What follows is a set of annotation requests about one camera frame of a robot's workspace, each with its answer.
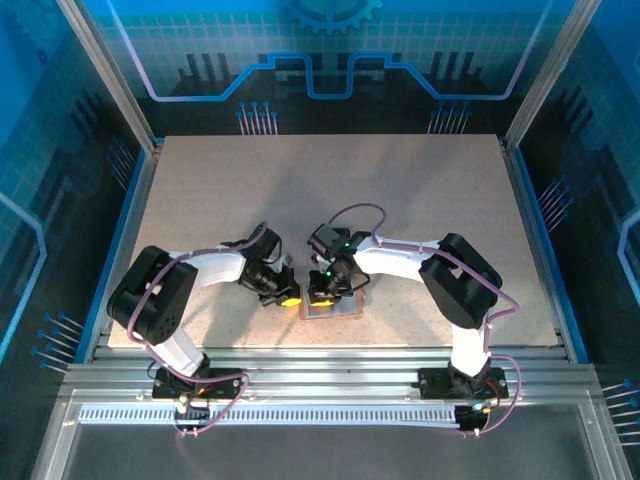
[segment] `glass wall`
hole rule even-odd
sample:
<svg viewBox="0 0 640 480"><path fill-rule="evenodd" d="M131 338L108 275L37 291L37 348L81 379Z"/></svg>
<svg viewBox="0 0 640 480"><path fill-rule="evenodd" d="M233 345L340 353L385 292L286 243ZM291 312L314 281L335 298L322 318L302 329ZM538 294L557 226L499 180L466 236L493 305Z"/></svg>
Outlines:
<svg viewBox="0 0 640 480"><path fill-rule="evenodd" d="M640 3L603 0L521 150L590 360L637 385Z"/></svg>
<svg viewBox="0 0 640 480"><path fill-rule="evenodd" d="M572 0L87 0L158 136L505 133Z"/></svg>
<svg viewBox="0 0 640 480"><path fill-rule="evenodd" d="M0 478L8 479L30 475L139 147L55 2L2 2L0 62Z"/></svg>

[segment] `beige work surface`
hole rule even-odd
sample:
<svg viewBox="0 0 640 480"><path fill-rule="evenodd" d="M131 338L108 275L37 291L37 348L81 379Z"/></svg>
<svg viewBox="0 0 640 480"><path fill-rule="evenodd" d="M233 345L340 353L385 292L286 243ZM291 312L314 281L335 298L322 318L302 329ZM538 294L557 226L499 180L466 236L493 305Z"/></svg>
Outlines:
<svg viewBox="0 0 640 480"><path fill-rule="evenodd" d="M187 251L246 238L266 220L305 281L312 267L307 238L356 202L387 210L383 237L427 241L459 233L495 267L522 311L496 320L492 344L556 344L492 135L168 137L134 258L151 244ZM370 230L378 218L364 208L336 225ZM205 347L450 345L450 325L423 284L374 277L366 293L359 318L299 320L296 308L263 308L238 285L215 285L191 294L182 325ZM109 344L129 345L117 324Z"/></svg>

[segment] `gear logo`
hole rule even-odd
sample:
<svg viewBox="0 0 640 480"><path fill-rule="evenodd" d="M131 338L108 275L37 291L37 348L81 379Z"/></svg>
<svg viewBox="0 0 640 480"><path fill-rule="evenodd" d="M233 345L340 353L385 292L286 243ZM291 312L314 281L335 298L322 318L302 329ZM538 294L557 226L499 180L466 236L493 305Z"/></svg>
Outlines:
<svg viewBox="0 0 640 480"><path fill-rule="evenodd" d="M311 27L313 33L324 30L327 35L349 27L359 28L362 20L371 20L373 10L382 7L382 0L288 0L284 10L300 28Z"/></svg>

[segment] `yellow object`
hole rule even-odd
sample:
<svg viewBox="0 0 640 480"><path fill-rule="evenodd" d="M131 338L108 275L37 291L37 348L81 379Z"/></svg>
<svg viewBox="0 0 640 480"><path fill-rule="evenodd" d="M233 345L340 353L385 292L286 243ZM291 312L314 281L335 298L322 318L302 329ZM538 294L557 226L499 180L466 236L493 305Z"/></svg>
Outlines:
<svg viewBox="0 0 640 480"><path fill-rule="evenodd" d="M325 300L323 302L312 303L312 307L328 307L329 305L333 305L333 300Z"/></svg>
<svg viewBox="0 0 640 480"><path fill-rule="evenodd" d="M282 302L283 307L295 307L296 305L300 305L302 302L301 298L288 298L284 302Z"/></svg>

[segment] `white robotic arm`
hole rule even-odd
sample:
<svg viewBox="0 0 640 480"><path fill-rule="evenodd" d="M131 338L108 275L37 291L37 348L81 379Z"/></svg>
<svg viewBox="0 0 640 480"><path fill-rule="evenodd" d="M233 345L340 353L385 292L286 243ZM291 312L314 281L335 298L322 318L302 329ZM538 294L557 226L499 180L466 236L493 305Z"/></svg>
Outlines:
<svg viewBox="0 0 640 480"><path fill-rule="evenodd" d="M180 321L190 293L209 285L234 282L258 294L263 306L297 305L300 287L290 268L291 257L283 253L282 243L273 231L256 228L250 238L259 238L250 248L229 251L245 241L224 244L211 253L186 255L163 277L135 319L131 331L165 367L186 377L203 377L209 368L207 357L187 336ZM131 316L157 273L183 252L145 248L122 279L107 305L111 317L130 329Z"/></svg>
<svg viewBox="0 0 640 480"><path fill-rule="evenodd" d="M413 245L418 248L440 248L440 244L436 241L405 242L383 237L377 237L377 239L381 245L394 244ZM367 237L358 246L353 258L362 272L368 275L393 275L395 277L408 278L423 283L420 268L422 262L430 259L432 256L432 253L426 253L420 250L411 251L381 247L373 241L372 237ZM460 328L453 323L451 324L453 346L451 365L470 377L478 375L489 358L489 353L484 351L485 328L485 322L483 322L478 329Z"/></svg>
<svg viewBox="0 0 640 480"><path fill-rule="evenodd" d="M460 377L461 395L481 388L489 370L490 353L485 350L487 313L497 297L471 276L454 275L455 265L440 251L453 255L500 288L495 270L459 235L442 241L407 242L374 238L369 232L350 235L346 229L321 225L308 244L315 251L319 271L310 272L309 298L312 302L339 301L353 294L353 278L387 274L424 283L442 314L451 322L452 354L450 370Z"/></svg>

